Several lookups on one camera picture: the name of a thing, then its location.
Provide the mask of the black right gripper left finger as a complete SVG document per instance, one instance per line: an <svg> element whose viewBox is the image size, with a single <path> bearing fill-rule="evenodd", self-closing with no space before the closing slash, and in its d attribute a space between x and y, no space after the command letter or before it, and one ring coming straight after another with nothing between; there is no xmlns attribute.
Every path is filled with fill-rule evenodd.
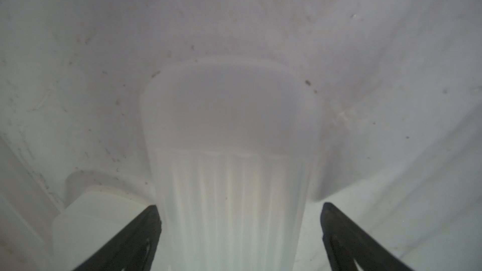
<svg viewBox="0 0 482 271"><path fill-rule="evenodd" d="M150 205L74 271L150 271L161 232L157 206Z"/></svg>

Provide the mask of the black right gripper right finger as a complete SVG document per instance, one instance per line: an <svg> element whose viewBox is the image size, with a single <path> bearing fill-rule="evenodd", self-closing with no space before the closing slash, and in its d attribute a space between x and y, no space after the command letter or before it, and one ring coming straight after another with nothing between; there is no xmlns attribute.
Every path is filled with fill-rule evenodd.
<svg viewBox="0 0 482 271"><path fill-rule="evenodd" d="M323 204L320 224L331 270L410 270L334 204Z"/></svg>

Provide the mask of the clear ribbed pencil case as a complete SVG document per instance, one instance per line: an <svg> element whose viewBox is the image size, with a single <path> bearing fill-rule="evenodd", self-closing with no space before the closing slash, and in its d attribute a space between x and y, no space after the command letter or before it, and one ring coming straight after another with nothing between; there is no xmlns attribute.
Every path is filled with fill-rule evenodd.
<svg viewBox="0 0 482 271"><path fill-rule="evenodd" d="M265 59L164 66L139 108L172 270L292 270L321 112Z"/></svg>

